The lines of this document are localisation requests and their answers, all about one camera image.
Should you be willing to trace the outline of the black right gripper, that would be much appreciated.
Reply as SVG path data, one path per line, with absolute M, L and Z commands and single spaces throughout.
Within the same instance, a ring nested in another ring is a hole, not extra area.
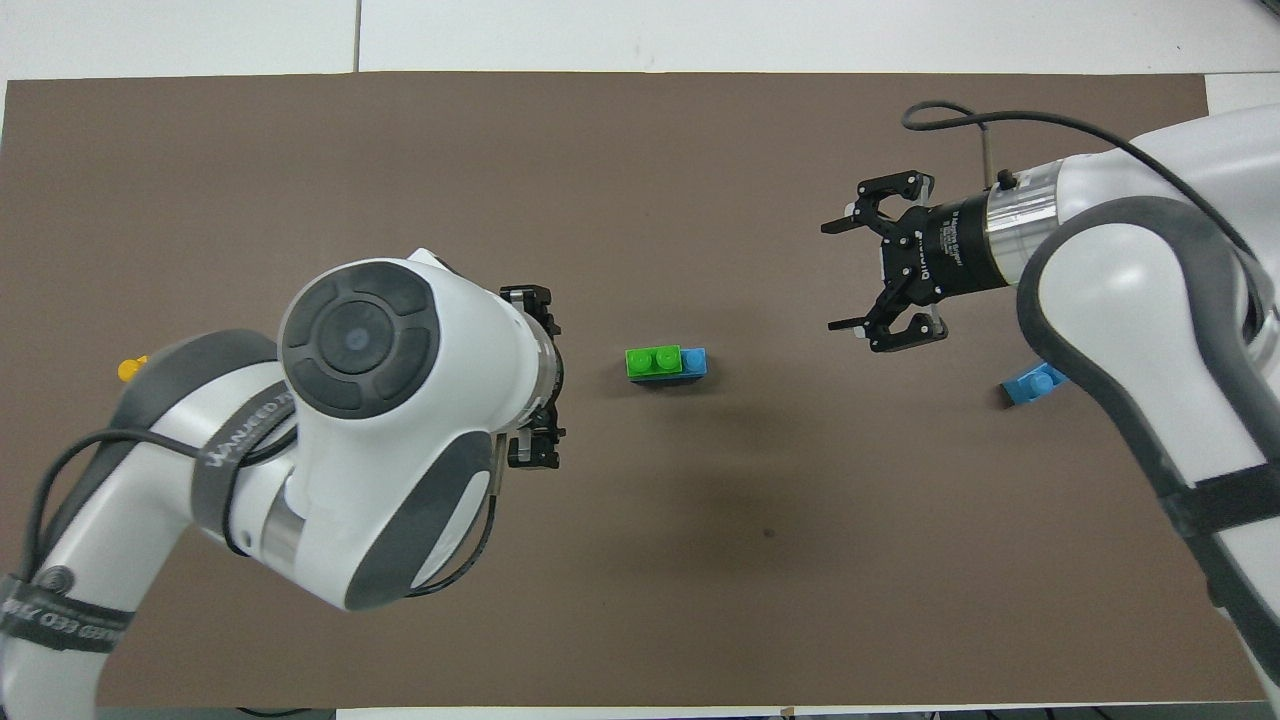
M 920 347 L 947 340 L 948 328 L 931 304 L 925 305 L 925 313 L 911 314 L 908 324 L 895 331 L 893 323 L 914 301 L 940 301 L 1007 284 L 986 233 L 987 197 L 918 206 L 928 201 L 933 188 L 934 177 L 924 172 L 864 179 L 845 215 L 822 224 L 824 234 L 868 228 L 884 240 L 881 245 L 884 288 L 867 314 L 829 322 L 828 331 L 851 332 L 868 342 L 874 354 Z M 913 208 L 892 219 L 879 210 L 891 197 Z

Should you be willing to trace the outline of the green two-stud toy block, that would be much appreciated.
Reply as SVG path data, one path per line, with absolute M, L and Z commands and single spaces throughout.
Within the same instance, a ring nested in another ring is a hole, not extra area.
M 684 355 L 678 345 L 627 348 L 623 354 L 626 377 L 631 382 L 684 372 Z

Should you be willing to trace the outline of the blue three-stud toy block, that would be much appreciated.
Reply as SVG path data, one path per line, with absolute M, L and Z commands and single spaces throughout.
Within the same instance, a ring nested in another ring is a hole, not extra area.
M 707 351 L 698 348 L 681 348 L 680 372 L 660 373 L 653 375 L 637 375 L 628 380 L 640 386 L 686 386 L 704 378 L 708 373 Z
M 1012 406 L 1032 404 L 1052 393 L 1069 378 L 1050 363 L 1038 363 L 1000 384 L 1005 398 Z

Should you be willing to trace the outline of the brown table mat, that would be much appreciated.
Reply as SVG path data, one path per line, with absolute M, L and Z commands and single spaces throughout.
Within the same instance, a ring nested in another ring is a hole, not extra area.
M 300 288 L 430 249 L 550 288 L 557 470 L 508 471 L 477 565 L 342 612 L 187 532 L 106 706 L 822 706 L 1249 701 L 1262 691 L 1105 413 L 1002 410 L 1034 363 L 1010 288 L 873 354 L 832 320 L 877 237 L 859 181 L 983 186 L 948 99 L 1128 138 L 1201 76 L 360 73 L 12 82 L 0 136 L 0 573 L 125 357 L 274 333 Z M 640 386 L 625 351 L 707 351 Z

